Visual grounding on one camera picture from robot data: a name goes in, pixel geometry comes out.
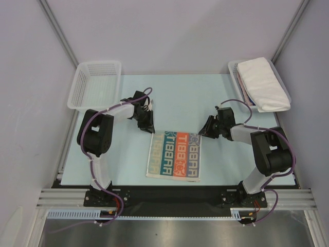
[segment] white wall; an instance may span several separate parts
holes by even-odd
[[[75,70],[37,1],[2,2],[0,31],[0,235],[23,206],[21,247],[41,188],[54,175]]]
[[[329,230],[329,1],[311,1],[276,67],[291,95],[279,114],[297,152],[298,175],[311,188]]]
[[[125,74],[227,73],[271,58],[301,0],[48,0],[79,62]]]

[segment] stack of folded cloth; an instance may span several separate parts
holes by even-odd
[[[245,102],[259,112],[290,109],[289,99],[266,58],[256,58],[237,65],[237,78]]]

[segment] metal floor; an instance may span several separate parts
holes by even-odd
[[[77,220],[47,220],[40,247],[272,247],[314,246],[303,211],[275,211],[256,227],[236,221],[116,220],[49,234]]]

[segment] basket filled with towels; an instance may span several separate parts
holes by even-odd
[[[280,112],[290,109],[291,98],[273,63],[266,58],[228,63],[239,100],[253,111]]]

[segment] table surface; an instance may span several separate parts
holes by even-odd
[[[154,100],[155,130],[198,133],[209,115],[215,115],[215,105],[236,98],[229,75],[126,75],[121,77],[119,98],[132,97],[136,90],[151,86]],[[237,102],[232,107],[235,121],[248,118]],[[71,141],[61,185],[89,185],[90,169],[86,156],[77,144],[83,114],[79,113]],[[254,113],[250,125],[274,127],[273,113]],[[251,145],[230,142],[222,137],[203,137],[200,160],[200,182],[184,182],[147,178],[146,169],[151,134],[137,128],[137,121],[125,120],[113,129],[112,145],[106,153],[108,170],[114,185],[237,185],[255,167]],[[293,175],[274,179],[270,185],[295,185]]]

